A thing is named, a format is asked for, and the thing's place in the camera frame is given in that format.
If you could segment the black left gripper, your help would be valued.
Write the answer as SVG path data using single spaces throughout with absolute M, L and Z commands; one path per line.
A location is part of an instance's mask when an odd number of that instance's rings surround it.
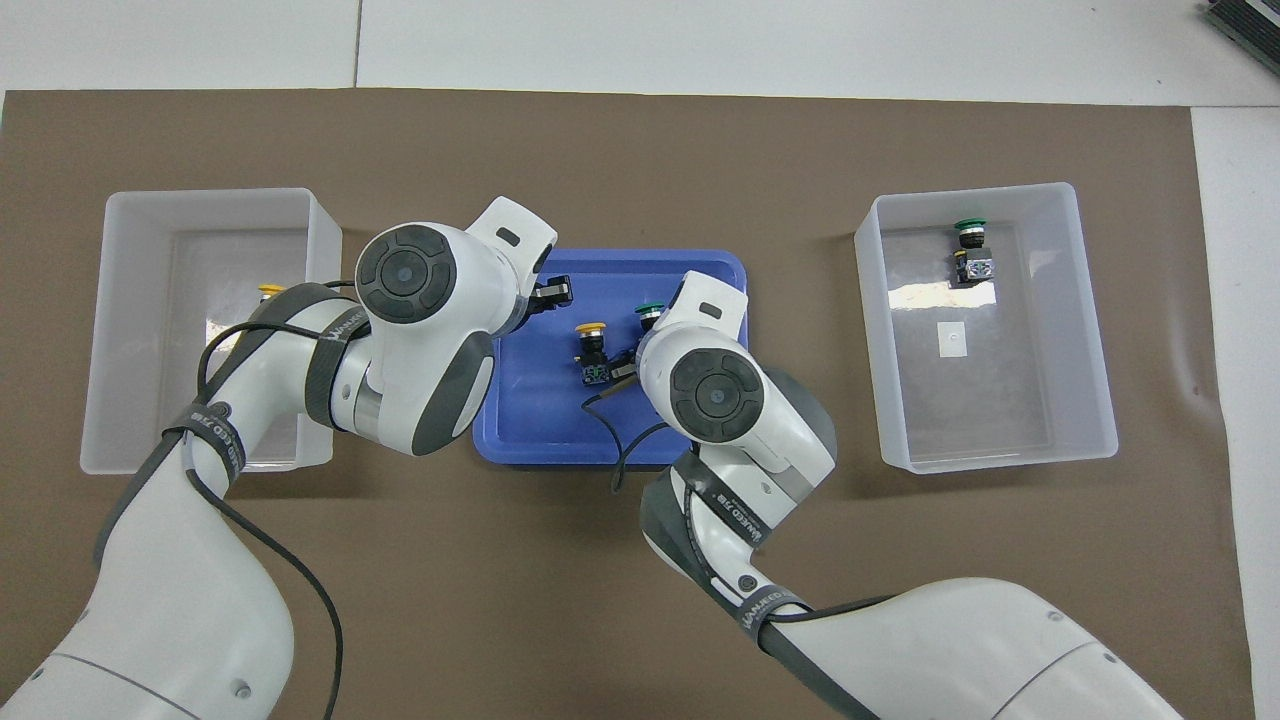
M 573 301 L 573 286 L 570 275 L 554 275 L 545 283 L 536 283 L 525 304 L 524 315 L 534 316 L 547 307 L 567 307 Z M 634 382 L 637 374 L 637 350 L 626 348 L 609 360 L 609 380 L 612 386 Z

